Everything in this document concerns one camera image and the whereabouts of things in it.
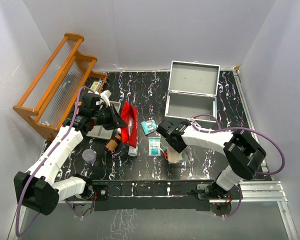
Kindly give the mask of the red first aid pouch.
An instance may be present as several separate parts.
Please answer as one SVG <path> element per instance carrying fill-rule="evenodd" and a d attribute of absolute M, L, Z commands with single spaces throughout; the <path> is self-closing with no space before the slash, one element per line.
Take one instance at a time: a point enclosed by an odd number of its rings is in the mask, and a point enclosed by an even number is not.
<path fill-rule="evenodd" d="M 121 127 L 122 142 L 129 144 L 133 148 L 137 147 L 138 137 L 138 111 L 137 109 L 125 102 L 121 112 L 121 118 L 127 123 L 126 127 Z"/>

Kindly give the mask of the teal tape packet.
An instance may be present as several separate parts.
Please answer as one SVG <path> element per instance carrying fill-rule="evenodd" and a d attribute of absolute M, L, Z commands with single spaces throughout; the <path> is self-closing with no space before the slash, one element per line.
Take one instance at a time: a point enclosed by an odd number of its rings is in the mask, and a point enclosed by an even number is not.
<path fill-rule="evenodd" d="M 153 119 L 149 119 L 141 122 L 141 128 L 144 134 L 147 136 L 156 131 L 157 125 Z"/>

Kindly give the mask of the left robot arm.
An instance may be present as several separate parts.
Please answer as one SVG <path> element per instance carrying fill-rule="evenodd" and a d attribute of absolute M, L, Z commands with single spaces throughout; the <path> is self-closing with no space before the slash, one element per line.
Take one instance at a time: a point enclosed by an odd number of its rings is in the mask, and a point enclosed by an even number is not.
<path fill-rule="evenodd" d="M 37 162 L 27 172 L 19 171 L 14 179 L 17 210 L 22 206 L 45 216 L 57 204 L 78 195 L 87 200 L 93 195 L 92 181 L 75 174 L 62 181 L 55 181 L 61 167 L 94 126 L 106 130 L 127 127 L 114 105 L 93 93 L 85 94 L 75 105 L 73 116 L 67 118 L 57 136 Z"/>

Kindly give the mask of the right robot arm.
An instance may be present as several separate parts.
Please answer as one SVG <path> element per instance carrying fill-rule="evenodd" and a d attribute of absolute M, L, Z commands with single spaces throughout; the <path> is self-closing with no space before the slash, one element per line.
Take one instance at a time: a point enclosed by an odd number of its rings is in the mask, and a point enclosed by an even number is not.
<path fill-rule="evenodd" d="M 223 154 L 228 166 L 199 195 L 223 199 L 243 180 L 252 180 L 266 157 L 266 151 L 248 130 L 212 130 L 196 121 L 162 121 L 156 131 L 177 153 L 188 146 L 198 146 Z"/>

